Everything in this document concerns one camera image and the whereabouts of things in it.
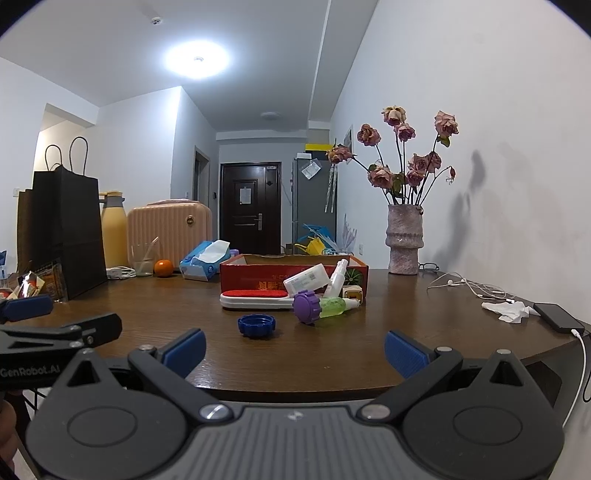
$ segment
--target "refrigerator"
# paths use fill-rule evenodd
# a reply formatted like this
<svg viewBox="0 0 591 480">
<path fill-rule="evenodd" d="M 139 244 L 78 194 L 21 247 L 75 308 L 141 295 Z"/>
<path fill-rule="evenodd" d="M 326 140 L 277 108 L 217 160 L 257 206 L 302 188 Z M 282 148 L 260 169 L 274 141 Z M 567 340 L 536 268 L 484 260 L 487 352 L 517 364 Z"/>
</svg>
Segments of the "refrigerator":
<svg viewBox="0 0 591 480">
<path fill-rule="evenodd" d="M 327 212 L 324 212 L 330 162 L 325 151 L 308 150 L 306 153 L 312 154 L 312 161 L 318 164 L 320 170 L 309 180 L 302 170 L 310 165 L 310 160 L 296 158 L 293 161 L 292 243 L 297 243 L 298 238 L 310 233 L 304 224 L 325 226 L 336 240 L 336 198 L 334 211 L 330 211 L 331 199 Z M 294 247 L 294 253 L 302 252 Z"/>
</svg>

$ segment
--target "pink rose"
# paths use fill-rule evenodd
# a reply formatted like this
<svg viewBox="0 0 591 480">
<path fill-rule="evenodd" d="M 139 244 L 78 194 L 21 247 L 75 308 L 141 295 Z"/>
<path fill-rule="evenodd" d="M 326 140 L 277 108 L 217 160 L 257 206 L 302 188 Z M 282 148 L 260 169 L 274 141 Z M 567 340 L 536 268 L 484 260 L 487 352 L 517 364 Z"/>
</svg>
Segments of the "pink rose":
<svg viewBox="0 0 591 480">
<path fill-rule="evenodd" d="M 427 165 L 427 157 L 421 157 L 417 154 L 413 154 L 413 159 L 410 162 L 408 162 L 408 167 L 410 170 L 422 173 L 423 175 L 425 175 L 427 172 Z"/>
<path fill-rule="evenodd" d="M 435 151 L 427 154 L 425 158 L 427 159 L 429 173 L 435 173 L 435 170 L 441 168 L 441 157 Z"/>
<path fill-rule="evenodd" d="M 398 135 L 398 139 L 401 142 L 407 142 L 411 138 L 416 137 L 414 133 L 414 128 L 411 127 L 409 124 L 400 124 L 398 128 L 395 130 L 395 132 Z"/>
<path fill-rule="evenodd" d="M 331 163 L 337 164 L 350 158 L 355 158 L 355 155 L 344 145 L 337 145 L 328 151 L 328 157 Z"/>
<path fill-rule="evenodd" d="M 387 166 L 377 165 L 375 170 L 368 172 L 368 180 L 374 187 L 389 190 L 394 182 L 394 174 Z"/>
<path fill-rule="evenodd" d="M 449 138 L 454 134 L 457 135 L 456 117 L 439 110 L 435 116 L 435 130 L 437 130 L 437 133 L 442 138 Z"/>
<path fill-rule="evenodd" d="M 409 170 L 407 173 L 408 184 L 411 187 L 418 187 L 423 181 L 423 178 L 425 178 L 425 174 L 420 171 Z"/>
<path fill-rule="evenodd" d="M 406 111 L 401 106 L 387 106 L 382 113 L 384 114 L 384 122 L 391 127 L 397 127 L 406 121 Z"/>
<path fill-rule="evenodd" d="M 361 130 L 357 133 L 357 140 L 366 147 L 375 147 L 381 139 L 378 131 L 368 124 L 361 125 Z"/>
</svg>

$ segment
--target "metal screw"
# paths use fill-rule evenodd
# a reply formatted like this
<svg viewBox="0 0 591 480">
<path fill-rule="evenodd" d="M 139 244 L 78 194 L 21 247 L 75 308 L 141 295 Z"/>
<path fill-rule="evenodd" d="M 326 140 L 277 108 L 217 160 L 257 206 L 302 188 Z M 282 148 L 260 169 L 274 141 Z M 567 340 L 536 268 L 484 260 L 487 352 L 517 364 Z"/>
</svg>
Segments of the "metal screw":
<svg viewBox="0 0 591 480">
<path fill-rule="evenodd" d="M 213 403 L 201 407 L 199 414 L 207 420 L 223 420 L 230 415 L 230 409 L 221 403 Z"/>
<path fill-rule="evenodd" d="M 390 415 L 390 409 L 379 403 L 370 403 L 361 409 L 361 416 L 367 420 L 382 420 L 388 415 Z"/>
</svg>

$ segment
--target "red lint roller pad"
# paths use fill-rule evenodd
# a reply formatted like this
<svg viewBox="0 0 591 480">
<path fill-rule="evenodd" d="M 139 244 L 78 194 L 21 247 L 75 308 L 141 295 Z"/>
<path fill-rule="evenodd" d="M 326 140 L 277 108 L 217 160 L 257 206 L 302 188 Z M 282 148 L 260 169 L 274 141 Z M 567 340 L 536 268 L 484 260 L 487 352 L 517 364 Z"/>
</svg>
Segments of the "red lint roller pad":
<svg viewBox="0 0 591 480">
<path fill-rule="evenodd" d="M 285 290 L 228 290 L 220 303 L 230 310 L 291 310 L 294 299 Z"/>
</svg>

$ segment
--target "ceiling light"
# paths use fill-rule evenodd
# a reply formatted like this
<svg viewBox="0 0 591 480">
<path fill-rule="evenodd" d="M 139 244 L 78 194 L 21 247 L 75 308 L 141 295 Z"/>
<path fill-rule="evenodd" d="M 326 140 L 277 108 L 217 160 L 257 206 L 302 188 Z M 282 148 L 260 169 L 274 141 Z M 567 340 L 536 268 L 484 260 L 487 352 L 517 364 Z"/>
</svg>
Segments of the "ceiling light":
<svg viewBox="0 0 591 480">
<path fill-rule="evenodd" d="M 169 70 L 191 79 L 202 79 L 220 73 L 228 63 L 229 57 L 223 48 L 201 40 L 177 45 L 166 55 Z"/>
</svg>

